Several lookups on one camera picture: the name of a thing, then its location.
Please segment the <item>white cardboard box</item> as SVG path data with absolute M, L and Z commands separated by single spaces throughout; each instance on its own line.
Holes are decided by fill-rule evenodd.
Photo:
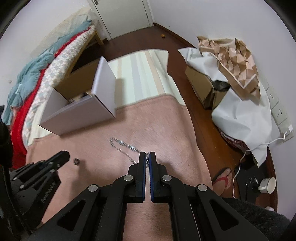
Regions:
M 40 126 L 60 136 L 115 118 L 115 83 L 104 57 L 79 68 L 50 92 Z

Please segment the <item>red blanket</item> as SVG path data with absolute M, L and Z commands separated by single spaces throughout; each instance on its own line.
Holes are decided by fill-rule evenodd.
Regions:
M 68 73 L 71 72 L 71 69 L 73 68 L 73 66 L 77 62 L 77 59 L 79 58 L 79 56 L 84 51 L 84 49 L 86 48 L 86 46 L 88 45 L 88 43 L 90 41 L 91 40 L 87 41 L 87 43 L 83 46 L 83 49 L 78 53 L 78 56 L 75 57 L 74 63 L 72 63 L 70 65 L 70 69 L 66 72 L 66 76 L 68 75 Z M 37 81 L 37 85 L 36 85 L 35 89 L 30 93 L 28 98 L 24 101 L 23 105 L 20 108 L 12 108 L 13 118 L 11 120 L 11 124 L 8 127 L 9 127 L 9 130 L 11 133 L 11 141 L 13 144 L 13 167 L 12 167 L 12 169 L 14 169 L 14 170 L 24 166 L 26 163 L 27 147 L 24 146 L 23 141 L 22 141 L 23 123 L 24 123 L 26 114 L 28 113 L 28 110 L 30 108 L 30 105 L 32 104 L 33 99 L 40 87 L 41 78 L 42 78 L 46 68 L 41 71 L 41 75 Z

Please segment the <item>foot in red sandal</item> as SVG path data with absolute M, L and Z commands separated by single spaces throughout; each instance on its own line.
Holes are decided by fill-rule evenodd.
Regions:
M 214 180 L 212 186 L 213 191 L 221 196 L 226 190 L 228 190 L 232 183 L 232 171 L 230 168 L 224 169 L 220 175 Z

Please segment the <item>blue-grey quilt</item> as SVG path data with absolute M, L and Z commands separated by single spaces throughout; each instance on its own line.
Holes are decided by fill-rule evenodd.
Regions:
M 87 30 L 91 21 L 84 21 L 76 27 L 73 32 L 59 37 L 51 46 L 46 48 L 39 56 L 31 60 L 16 78 L 16 84 L 11 88 L 6 102 L 6 109 L 2 121 L 6 125 L 11 124 L 13 118 L 12 108 L 20 108 L 30 93 L 35 89 L 41 71 L 45 69 L 54 59 L 55 53 L 77 33 Z

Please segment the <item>brown cardboard box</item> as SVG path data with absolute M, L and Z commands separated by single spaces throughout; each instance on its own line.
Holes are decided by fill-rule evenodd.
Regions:
M 229 83 L 212 81 L 209 76 L 198 72 L 190 66 L 187 66 L 185 74 L 204 109 L 213 110 L 230 88 Z

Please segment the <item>white ceramic cup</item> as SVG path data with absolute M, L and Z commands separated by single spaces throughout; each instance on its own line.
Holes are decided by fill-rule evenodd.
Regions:
M 272 194 L 276 188 L 276 178 L 265 178 L 260 182 L 258 191 L 260 193 Z

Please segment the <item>brown geometric scarf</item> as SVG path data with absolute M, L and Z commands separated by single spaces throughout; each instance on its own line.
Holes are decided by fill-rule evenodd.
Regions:
M 234 39 L 208 39 L 197 37 L 201 53 L 209 52 L 218 61 L 219 71 L 242 99 L 253 96 L 260 100 L 258 71 L 245 43 Z

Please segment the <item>black fuzzy cushion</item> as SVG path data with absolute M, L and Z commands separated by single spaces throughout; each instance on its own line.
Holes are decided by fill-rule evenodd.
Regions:
M 235 198 L 223 198 L 233 209 L 260 230 L 268 240 L 284 240 L 290 220 L 282 214 Z

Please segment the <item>white cloth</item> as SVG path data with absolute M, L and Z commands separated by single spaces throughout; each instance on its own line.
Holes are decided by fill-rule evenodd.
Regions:
M 200 53 L 196 48 L 178 49 L 187 65 L 207 75 L 212 81 L 227 82 L 218 69 L 217 59 L 209 52 Z M 272 116 L 267 93 L 260 90 L 260 101 L 251 97 L 242 100 L 233 89 L 229 89 L 212 112 L 215 125 L 227 136 L 243 141 L 261 166 L 267 156 L 266 143 L 271 141 Z

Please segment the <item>striped table cover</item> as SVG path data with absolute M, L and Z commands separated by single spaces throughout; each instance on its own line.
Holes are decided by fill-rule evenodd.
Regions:
M 179 104 L 184 104 L 177 85 L 167 72 L 168 58 L 166 50 L 149 49 L 107 61 L 116 77 L 115 110 L 160 95 L 171 95 Z M 34 139 L 52 133 L 40 126 L 47 100 L 37 109 L 29 145 Z

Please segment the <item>white wall socket strip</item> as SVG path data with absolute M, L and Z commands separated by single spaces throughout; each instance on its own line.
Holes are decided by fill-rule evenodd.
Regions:
M 260 83 L 264 87 L 267 97 L 270 103 L 271 115 L 275 121 L 275 124 L 285 141 L 289 140 L 294 136 L 293 126 L 288 117 L 285 107 L 280 102 L 278 95 L 274 88 L 269 85 L 265 78 L 259 78 Z

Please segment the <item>checkered bed sheet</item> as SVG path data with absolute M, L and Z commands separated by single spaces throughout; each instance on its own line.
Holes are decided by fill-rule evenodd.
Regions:
M 37 109 L 47 100 L 52 88 L 65 78 L 66 72 L 70 69 L 70 65 L 74 63 L 75 57 L 78 56 L 78 53 L 83 49 L 83 46 L 87 41 L 91 40 L 94 33 L 95 26 L 90 25 L 84 31 L 74 35 L 55 53 L 54 60 L 46 68 L 41 78 L 40 87 L 30 105 L 23 123 L 22 141 L 25 147 L 29 145 L 33 119 Z

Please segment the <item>white door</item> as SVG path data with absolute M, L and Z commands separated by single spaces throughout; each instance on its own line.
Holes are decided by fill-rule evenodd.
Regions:
M 143 0 L 89 1 L 107 40 L 153 26 L 149 2 Z

